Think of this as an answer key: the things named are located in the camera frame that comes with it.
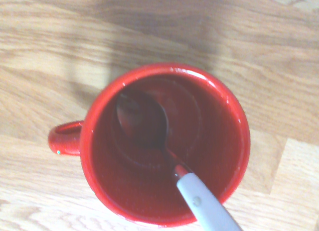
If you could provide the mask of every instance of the wood grain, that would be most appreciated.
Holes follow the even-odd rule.
[[[250,162],[225,204],[243,229],[317,231],[317,5],[0,0],[0,230],[151,230],[108,211],[79,157],[54,155],[47,134],[83,119],[101,89],[128,70],[175,61],[215,75],[245,110]]]

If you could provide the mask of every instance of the spoon handle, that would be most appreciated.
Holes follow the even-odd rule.
[[[194,174],[179,179],[177,188],[205,231],[242,231],[224,206]]]

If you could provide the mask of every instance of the mug handle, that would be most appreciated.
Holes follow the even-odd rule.
[[[51,129],[48,136],[50,149],[59,155],[79,156],[79,142],[83,121],[73,121]]]

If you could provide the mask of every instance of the white spoon handle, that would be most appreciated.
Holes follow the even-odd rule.
[[[177,188],[205,231],[242,231],[224,206],[194,173],[181,177],[177,182]]]

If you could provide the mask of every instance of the spoon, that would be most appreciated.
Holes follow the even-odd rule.
[[[205,184],[166,147],[168,119],[148,94],[124,90],[117,99],[117,116],[126,136],[143,148],[159,149],[181,195],[206,231],[242,231]]]

